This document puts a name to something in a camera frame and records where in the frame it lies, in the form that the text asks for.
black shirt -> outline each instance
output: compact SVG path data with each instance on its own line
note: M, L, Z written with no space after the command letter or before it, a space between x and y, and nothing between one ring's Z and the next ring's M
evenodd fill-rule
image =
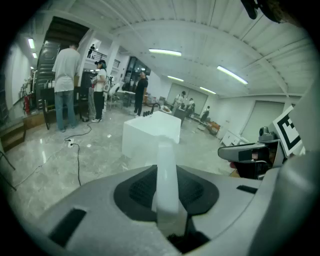
M143 95L145 88L148 87L148 80L146 78L142 78L139 82L138 85L136 86L135 89L135 94Z

white door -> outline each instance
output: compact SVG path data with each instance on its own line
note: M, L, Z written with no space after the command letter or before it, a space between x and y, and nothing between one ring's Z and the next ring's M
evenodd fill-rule
M188 104L189 100L193 98L195 109L194 112L198 115L201 114L202 109L207 101L208 95L198 92L196 90L189 90L189 94L187 94L186 100L184 101L185 104Z
M177 95L181 94L183 91L185 91L185 95L187 96L189 93L189 88L173 83L171 85L171 89L166 101L169 102L170 104L174 103L174 100L177 97Z
M273 120L280 116L284 106L283 103L256 101L241 136L250 143L256 143L259 139L260 128L269 126Z

ceiling light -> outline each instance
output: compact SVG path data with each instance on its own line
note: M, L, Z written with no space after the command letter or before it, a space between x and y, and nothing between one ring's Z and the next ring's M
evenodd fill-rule
M216 69L228 74L229 76L232 76L233 78L237 79L238 81L240 81L241 83L243 83L245 85L248 84L248 82L246 80L243 80L241 77L237 76L236 74L232 73L231 71L229 71L228 69L225 69L222 66L218 66Z
M170 76L170 75L168 75L168 78L171 78L171 79L174 79L174 80L178 80L178 81L180 81L180 82L183 82L182 79L176 78L176 77L173 77L173 76Z
M174 50L149 49L149 51L155 54L168 54L168 55L174 55L174 56L181 56L181 52L174 51Z
M28 42L29 42L30 48L31 48L31 49L34 49L34 48L35 48L34 40L33 40L32 38L29 38L29 39L28 39Z
M206 91L206 92L208 92L208 93L216 94L214 91L208 90L208 89L203 88L203 87L200 87L200 89L201 89L201 90L204 90L204 91Z

fire extinguisher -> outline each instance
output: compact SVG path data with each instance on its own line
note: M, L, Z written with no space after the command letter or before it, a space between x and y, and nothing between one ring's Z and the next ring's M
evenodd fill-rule
M30 101L29 101L29 96L26 95L24 96L24 110L27 114L30 112Z

blue jeans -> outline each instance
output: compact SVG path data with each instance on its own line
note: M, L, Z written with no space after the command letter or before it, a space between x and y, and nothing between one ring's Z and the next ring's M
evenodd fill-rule
M63 119L63 106L66 104L68 108L68 119L72 127L77 125L76 115L74 110L74 90L58 91L54 93L54 104L56 123L59 130L64 130L64 119Z

